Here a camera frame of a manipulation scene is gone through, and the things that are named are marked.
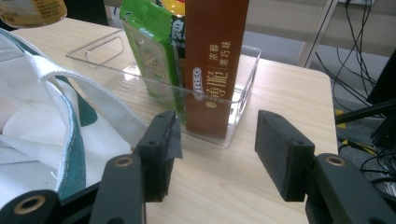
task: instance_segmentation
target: white bag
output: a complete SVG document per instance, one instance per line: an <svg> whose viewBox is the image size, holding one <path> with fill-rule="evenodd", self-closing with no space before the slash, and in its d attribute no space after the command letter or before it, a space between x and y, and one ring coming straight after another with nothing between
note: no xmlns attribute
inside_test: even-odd
<svg viewBox="0 0 396 224"><path fill-rule="evenodd" d="M0 208L33 189L62 199L98 182L106 162L130 153L147 127L92 80L0 30Z"/></svg>

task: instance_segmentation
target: green snack bag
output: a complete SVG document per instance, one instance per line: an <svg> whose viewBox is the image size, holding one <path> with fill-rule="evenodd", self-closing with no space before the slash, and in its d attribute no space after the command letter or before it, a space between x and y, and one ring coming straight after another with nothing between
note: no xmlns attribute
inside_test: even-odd
<svg viewBox="0 0 396 224"><path fill-rule="evenodd" d="M129 0L122 1L120 18L140 73L154 81L145 81L148 93L184 120L182 92L169 86L183 83L171 45L172 13L150 0Z"/></svg>

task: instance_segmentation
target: brown snack box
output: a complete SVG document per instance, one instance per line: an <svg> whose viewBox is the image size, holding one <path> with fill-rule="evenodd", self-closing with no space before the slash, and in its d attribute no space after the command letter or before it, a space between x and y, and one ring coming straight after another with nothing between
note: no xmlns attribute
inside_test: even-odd
<svg viewBox="0 0 396 224"><path fill-rule="evenodd" d="M224 139L245 31L248 0L186 1L188 132Z"/></svg>

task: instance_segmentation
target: wooden table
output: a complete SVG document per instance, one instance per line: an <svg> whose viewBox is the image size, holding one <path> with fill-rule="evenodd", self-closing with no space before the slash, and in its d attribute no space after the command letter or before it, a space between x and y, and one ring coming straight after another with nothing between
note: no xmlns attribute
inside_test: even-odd
<svg viewBox="0 0 396 224"><path fill-rule="evenodd" d="M13 33L57 64L75 70L65 54L114 28L65 19ZM304 203L285 203L254 151L260 109L288 119L315 145L336 153L329 78L297 66L260 60L249 102L228 148L183 134L169 195L148 203L148 223L307 223Z"/></svg>

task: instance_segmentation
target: transparent plastic container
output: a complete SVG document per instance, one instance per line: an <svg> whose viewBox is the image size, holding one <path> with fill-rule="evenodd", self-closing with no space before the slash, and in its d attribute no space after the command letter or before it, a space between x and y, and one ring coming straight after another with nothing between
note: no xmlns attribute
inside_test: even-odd
<svg viewBox="0 0 396 224"><path fill-rule="evenodd" d="M260 55L259 49L242 47L233 99L222 100L142 77L123 30L94 40L66 54L67 57L74 59L74 66L82 75L90 74L90 78L117 94L147 123L165 110L175 110L180 117L183 133L221 147L228 147L232 142L253 87ZM167 93L154 96L149 93L148 88L163 90ZM183 105L189 94L201 94L206 99L216 101L218 104L227 104L231 108L224 139L186 131L184 118L188 114L184 109L180 109L179 105Z"/></svg>

